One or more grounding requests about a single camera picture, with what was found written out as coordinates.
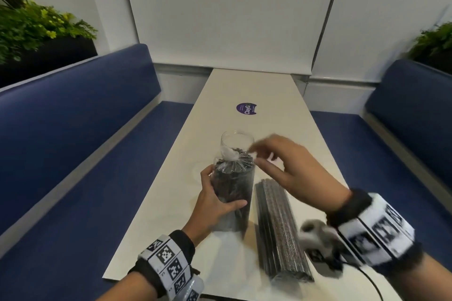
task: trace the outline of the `dark granules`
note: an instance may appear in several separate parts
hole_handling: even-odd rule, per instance
[[[245,232],[250,215],[251,196],[254,183],[254,161],[250,154],[241,150],[236,161],[218,160],[213,172],[212,185],[215,194],[222,202],[246,200],[248,204],[220,219],[214,228],[217,231]]]

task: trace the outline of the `black cable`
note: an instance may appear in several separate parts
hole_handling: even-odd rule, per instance
[[[360,268],[358,265],[351,264],[351,263],[344,262],[344,261],[342,261],[342,263],[347,264],[347,265],[349,265],[349,266],[351,266],[351,267],[354,267],[355,269],[359,270],[364,276],[366,276],[367,279],[370,281],[370,283],[372,283],[372,286],[374,286],[374,288],[375,288],[376,292],[378,293],[378,296],[380,297],[381,301],[384,301],[384,300],[383,300],[383,296],[382,296],[381,293],[380,293],[380,289],[378,289],[378,287],[376,286],[375,282],[372,281],[372,279],[370,278],[370,276],[367,275],[363,270],[361,270],[361,268]]]

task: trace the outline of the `table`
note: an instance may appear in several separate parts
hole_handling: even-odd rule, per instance
[[[256,104],[255,115],[237,111],[241,103]],[[201,190],[200,171],[213,163],[220,137],[243,130],[255,139],[278,133],[303,144],[336,179],[345,184],[319,129],[292,77],[286,74],[214,69],[150,190],[113,256],[104,278],[120,280],[140,253],[161,234],[180,229],[188,220]],[[255,182],[267,175],[256,169]],[[325,214],[289,195],[297,226]],[[345,267],[341,279],[319,275],[309,262],[314,283],[271,282],[259,269],[255,197],[244,239],[232,232],[214,232],[196,250],[192,266],[201,271],[204,293],[241,300],[379,300],[359,271]],[[386,281],[365,268],[385,301],[400,298]]]

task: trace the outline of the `purple sticker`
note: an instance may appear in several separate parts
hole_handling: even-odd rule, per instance
[[[256,109],[256,106],[257,106],[256,104],[244,102],[242,104],[237,105],[237,111],[243,113],[244,115],[255,115],[256,112],[254,110]]]

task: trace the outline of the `blue bench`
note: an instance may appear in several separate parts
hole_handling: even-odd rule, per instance
[[[394,62],[366,110],[452,186],[452,76]],[[312,112],[351,188],[381,194],[416,230],[426,251],[452,271],[452,216],[358,115]]]
[[[160,93],[143,44],[0,93],[0,234]],[[93,300],[192,105],[158,104],[0,259],[0,300]]]

